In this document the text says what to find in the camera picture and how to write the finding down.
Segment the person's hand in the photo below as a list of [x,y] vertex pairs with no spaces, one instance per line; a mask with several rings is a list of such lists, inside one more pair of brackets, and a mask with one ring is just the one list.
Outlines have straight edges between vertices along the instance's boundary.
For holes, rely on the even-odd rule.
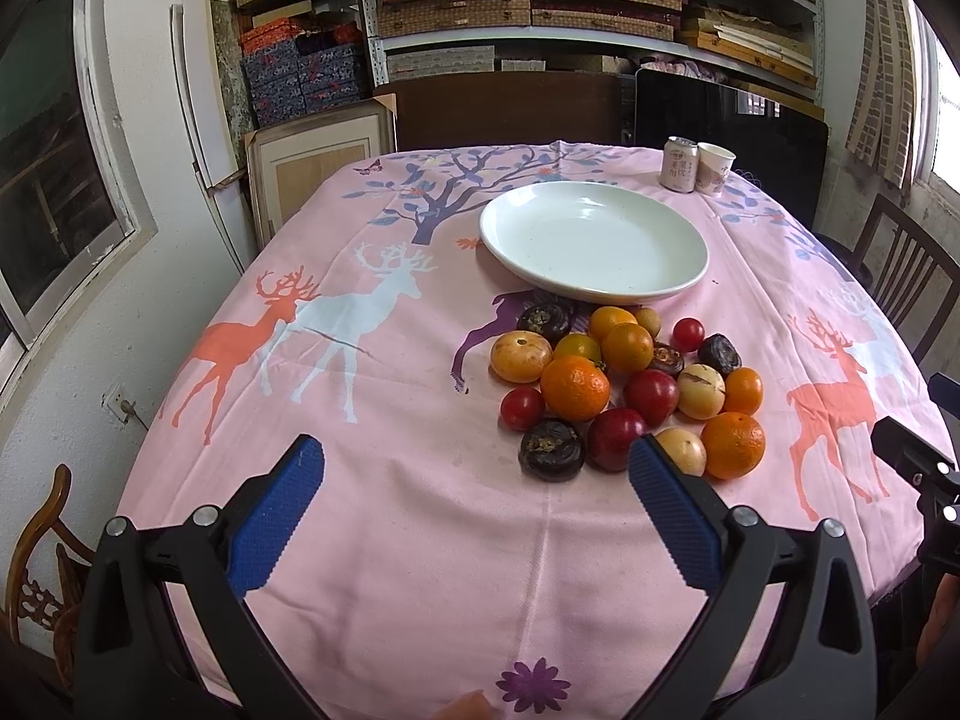
[[953,577],[953,575],[946,575],[940,582],[934,603],[931,606],[928,622],[924,624],[923,632],[919,637],[918,649],[916,649],[916,665],[918,667],[922,667],[926,663],[935,649],[935,645],[939,644],[940,639],[944,637],[953,610],[957,608],[958,598],[960,598],[958,578]]

